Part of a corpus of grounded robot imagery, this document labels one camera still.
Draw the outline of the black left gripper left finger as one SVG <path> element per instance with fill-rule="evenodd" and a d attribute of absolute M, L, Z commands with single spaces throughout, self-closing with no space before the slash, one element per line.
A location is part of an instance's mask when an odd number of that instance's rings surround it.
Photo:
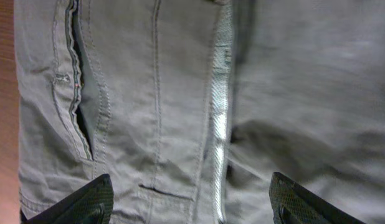
<path fill-rule="evenodd" d="M 102 174 L 40 214 L 22 224 L 108 224 L 114 192 L 109 174 Z"/>

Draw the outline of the grey shorts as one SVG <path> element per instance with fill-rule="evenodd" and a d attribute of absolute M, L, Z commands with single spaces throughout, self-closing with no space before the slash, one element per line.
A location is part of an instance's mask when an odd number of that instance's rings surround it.
<path fill-rule="evenodd" d="M 281 172 L 385 223 L 385 0 L 14 1 L 20 213 L 272 223 Z"/>

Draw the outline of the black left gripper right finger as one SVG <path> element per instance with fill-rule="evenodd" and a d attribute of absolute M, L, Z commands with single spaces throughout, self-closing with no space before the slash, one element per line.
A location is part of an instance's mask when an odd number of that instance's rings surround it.
<path fill-rule="evenodd" d="M 269 189 L 274 224 L 365 224 L 280 172 Z"/>

